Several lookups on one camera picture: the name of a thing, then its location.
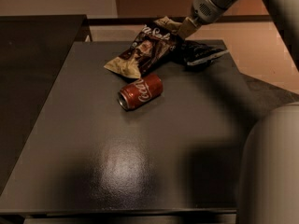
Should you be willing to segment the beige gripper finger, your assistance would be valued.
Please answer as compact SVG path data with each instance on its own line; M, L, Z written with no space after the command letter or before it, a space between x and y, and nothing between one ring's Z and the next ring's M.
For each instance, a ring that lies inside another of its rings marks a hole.
M177 35L182 39L186 39L190 35L194 34L199 27L200 23L196 19L186 17L178 29Z

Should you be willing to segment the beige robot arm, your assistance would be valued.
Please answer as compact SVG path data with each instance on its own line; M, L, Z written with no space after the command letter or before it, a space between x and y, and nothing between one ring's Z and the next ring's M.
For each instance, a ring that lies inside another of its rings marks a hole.
M186 38L215 22L238 0L193 0L183 22ZM299 61L299 0L263 0L294 62ZM299 224L299 105L271 111L243 149L237 224Z

